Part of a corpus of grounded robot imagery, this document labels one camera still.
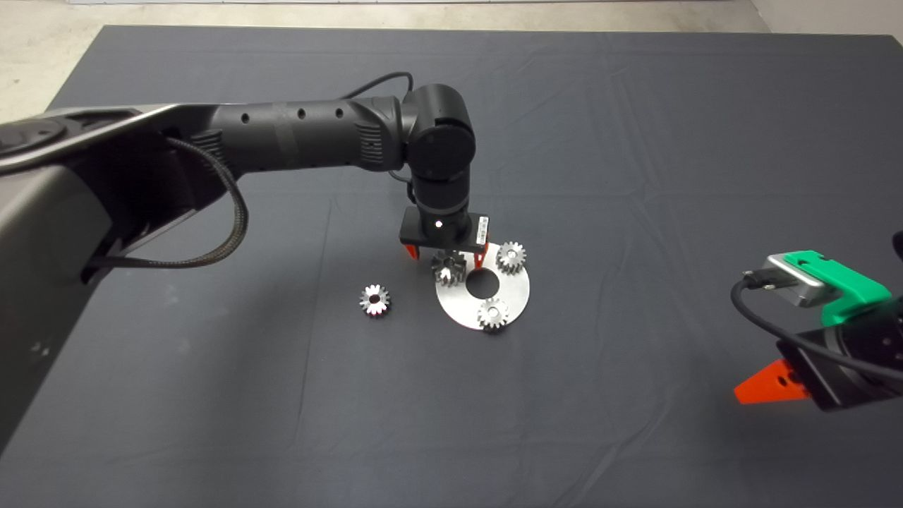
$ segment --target silver gear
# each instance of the silver gear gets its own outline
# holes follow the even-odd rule
[[[526,263],[526,250],[524,246],[516,241],[506,241],[498,248],[496,254],[496,265],[498,269],[507,274],[515,274],[524,267]]]
[[[364,314],[370,317],[380,317],[389,311],[392,305],[392,299],[385,286],[373,284],[364,287],[360,293],[360,308],[364,309]]]
[[[487,332],[497,332],[504,328],[508,323],[507,317],[507,305],[498,298],[483,300],[483,304],[479,306],[479,311],[477,311],[479,325]]]
[[[433,275],[443,286],[457,286],[464,280],[467,261],[464,255],[454,250],[438,250],[433,255]]]

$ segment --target dark gray tablecloth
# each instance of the dark gray tablecloth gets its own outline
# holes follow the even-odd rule
[[[467,100],[471,209],[529,253],[521,318],[490,337],[443,313],[386,175],[249,176],[232,258],[101,285],[0,461],[0,505],[901,503],[903,401],[741,406],[778,353],[728,300],[794,249],[903,289],[892,38],[108,27],[53,106],[327,99],[394,70]],[[215,245],[230,206],[139,253]],[[356,304],[375,282],[380,321]]]

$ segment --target label sticker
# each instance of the label sticker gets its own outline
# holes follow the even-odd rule
[[[477,224],[477,245],[486,245],[486,235],[489,234],[489,217],[483,215]]]

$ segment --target green bracket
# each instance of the green bracket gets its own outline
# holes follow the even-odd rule
[[[838,299],[822,309],[822,324],[825,326],[840,325],[890,300],[890,291],[886,287],[814,250],[788,252],[784,255],[784,261],[842,292]]]

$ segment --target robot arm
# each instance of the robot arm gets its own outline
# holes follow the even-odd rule
[[[743,303],[741,292],[755,289],[795,306],[824,306],[824,328],[794,334],[770,323]],[[735,389],[740,402],[812,399],[831,411],[903,395],[903,304],[881,284],[803,250],[771,255],[764,268],[745,272],[731,301],[778,338],[784,356]]]
[[[399,239],[408,251],[479,256],[489,218],[468,212],[474,152],[463,99],[444,85],[403,100],[80,108],[0,126],[0,451],[109,267],[160,267],[126,254],[226,191],[237,205],[228,246],[163,268],[209,264],[237,246],[247,222],[229,181],[407,164],[415,206]]]

